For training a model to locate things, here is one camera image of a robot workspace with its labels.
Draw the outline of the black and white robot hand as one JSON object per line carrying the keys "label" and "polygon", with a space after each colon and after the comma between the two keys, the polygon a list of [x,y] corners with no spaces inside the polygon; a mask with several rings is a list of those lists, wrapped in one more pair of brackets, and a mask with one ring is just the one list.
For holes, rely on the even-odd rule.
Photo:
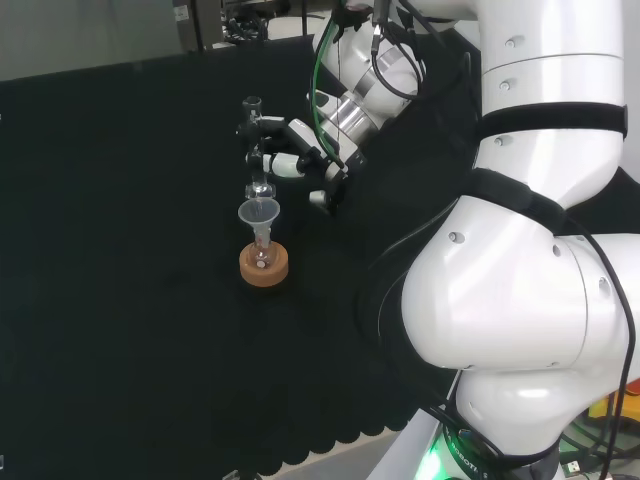
{"label": "black and white robot hand", "polygon": [[236,135],[246,149],[245,163],[251,175],[245,187],[247,199],[274,198],[275,179],[314,178],[322,186],[309,193],[309,202],[335,216],[366,165],[359,147],[344,135],[340,145],[330,143],[339,155],[338,161],[332,160],[311,127],[299,119],[249,119],[238,125]]}

